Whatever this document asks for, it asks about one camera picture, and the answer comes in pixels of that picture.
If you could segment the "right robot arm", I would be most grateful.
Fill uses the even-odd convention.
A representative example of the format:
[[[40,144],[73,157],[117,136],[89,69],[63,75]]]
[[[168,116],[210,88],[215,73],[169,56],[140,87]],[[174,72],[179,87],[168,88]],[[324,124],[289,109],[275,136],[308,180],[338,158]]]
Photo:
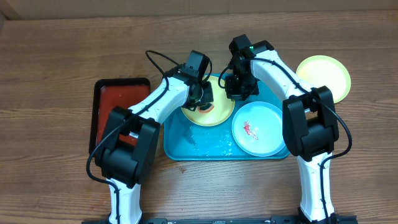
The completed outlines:
[[[231,41],[232,58],[227,66],[226,96],[243,101],[259,94],[263,82],[282,103],[282,135],[297,158],[302,199],[301,223],[338,223],[330,197],[330,161],[338,140],[338,118],[331,91],[300,79],[280,59],[274,47],[263,40],[251,43],[246,35]]]

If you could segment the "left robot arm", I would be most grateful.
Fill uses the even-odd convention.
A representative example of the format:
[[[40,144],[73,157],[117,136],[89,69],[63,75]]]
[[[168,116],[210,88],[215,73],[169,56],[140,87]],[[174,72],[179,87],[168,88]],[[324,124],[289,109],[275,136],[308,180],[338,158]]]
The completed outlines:
[[[185,63],[162,72],[162,82],[147,98],[109,113],[103,137],[86,162],[89,178],[109,186],[111,212],[105,223],[139,223],[141,184],[155,159],[160,127],[177,109],[210,107],[212,62],[191,51]]]

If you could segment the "green plate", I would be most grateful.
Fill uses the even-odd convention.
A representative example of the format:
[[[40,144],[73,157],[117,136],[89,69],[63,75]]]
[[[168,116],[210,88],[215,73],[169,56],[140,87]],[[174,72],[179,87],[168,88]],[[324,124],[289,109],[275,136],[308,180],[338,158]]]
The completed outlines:
[[[226,121],[232,114],[235,102],[226,97],[224,89],[218,86],[218,77],[209,78],[213,91],[213,102],[206,110],[190,111],[182,108],[183,114],[193,123],[200,126],[215,126]]]
[[[351,77],[346,67],[337,59],[326,55],[306,58],[297,67],[296,74],[317,88],[328,87],[334,103],[341,102],[351,88]]]

